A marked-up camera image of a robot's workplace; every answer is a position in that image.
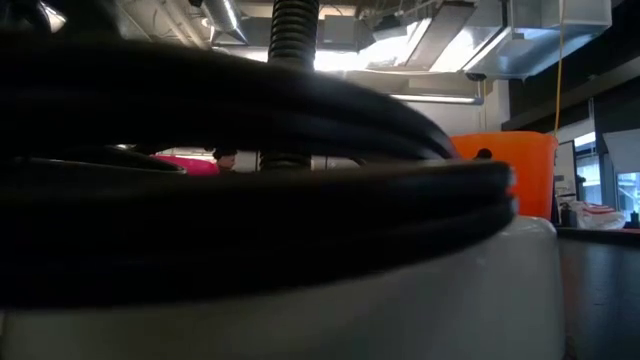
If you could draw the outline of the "fluorescent tube light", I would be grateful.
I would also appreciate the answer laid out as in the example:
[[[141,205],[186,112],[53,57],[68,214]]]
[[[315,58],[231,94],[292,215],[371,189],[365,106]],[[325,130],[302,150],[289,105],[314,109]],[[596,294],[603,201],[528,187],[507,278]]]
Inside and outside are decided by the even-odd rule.
[[[462,105],[482,105],[484,103],[484,99],[482,97],[476,98],[476,97],[412,95],[412,94],[391,94],[391,97],[404,102],[462,104]]]

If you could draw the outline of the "grey ceiling box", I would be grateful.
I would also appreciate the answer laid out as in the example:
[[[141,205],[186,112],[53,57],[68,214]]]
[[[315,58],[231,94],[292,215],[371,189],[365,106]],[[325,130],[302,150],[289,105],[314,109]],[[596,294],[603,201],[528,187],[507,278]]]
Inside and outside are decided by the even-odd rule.
[[[319,44],[325,50],[356,52],[356,19],[349,16],[326,15],[322,21]]]

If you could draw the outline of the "orange pumpkin bucket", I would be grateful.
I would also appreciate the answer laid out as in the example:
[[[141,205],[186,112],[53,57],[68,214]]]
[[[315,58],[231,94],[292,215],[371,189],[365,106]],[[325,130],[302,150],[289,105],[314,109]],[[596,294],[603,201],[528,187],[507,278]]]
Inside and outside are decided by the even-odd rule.
[[[490,151],[491,159],[505,162],[515,174],[511,193],[519,214],[551,219],[554,161],[558,142],[553,135],[532,131],[507,131],[455,135],[452,142],[465,159]]]

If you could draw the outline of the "framed white board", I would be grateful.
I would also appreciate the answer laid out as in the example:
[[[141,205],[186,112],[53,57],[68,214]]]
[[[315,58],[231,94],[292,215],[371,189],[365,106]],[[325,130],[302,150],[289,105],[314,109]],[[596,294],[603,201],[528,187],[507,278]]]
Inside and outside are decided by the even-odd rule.
[[[560,143],[555,153],[554,190],[558,202],[577,199],[577,181],[574,141]]]

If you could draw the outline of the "white red-striped bag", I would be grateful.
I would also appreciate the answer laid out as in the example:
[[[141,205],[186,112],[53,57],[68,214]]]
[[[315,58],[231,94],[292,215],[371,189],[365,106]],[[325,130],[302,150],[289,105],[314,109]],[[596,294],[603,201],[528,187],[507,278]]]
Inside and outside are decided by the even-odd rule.
[[[607,205],[572,201],[570,208],[576,213],[577,227],[585,230],[618,230],[626,224],[623,213]]]

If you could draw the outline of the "round silver air duct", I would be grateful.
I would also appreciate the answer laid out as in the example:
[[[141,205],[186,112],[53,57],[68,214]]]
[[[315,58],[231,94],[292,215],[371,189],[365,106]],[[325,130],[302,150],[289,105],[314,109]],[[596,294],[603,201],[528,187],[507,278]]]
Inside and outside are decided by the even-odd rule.
[[[241,28],[242,12],[234,0],[202,0],[201,9],[212,28],[211,43],[222,35],[247,45]]]

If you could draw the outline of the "silver rectangular ventilation duct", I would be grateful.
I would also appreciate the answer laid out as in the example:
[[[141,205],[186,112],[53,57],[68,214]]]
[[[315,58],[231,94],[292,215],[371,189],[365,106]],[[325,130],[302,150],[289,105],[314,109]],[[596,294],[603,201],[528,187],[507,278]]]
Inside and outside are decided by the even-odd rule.
[[[399,65],[526,79],[613,23],[613,0],[430,0]]]

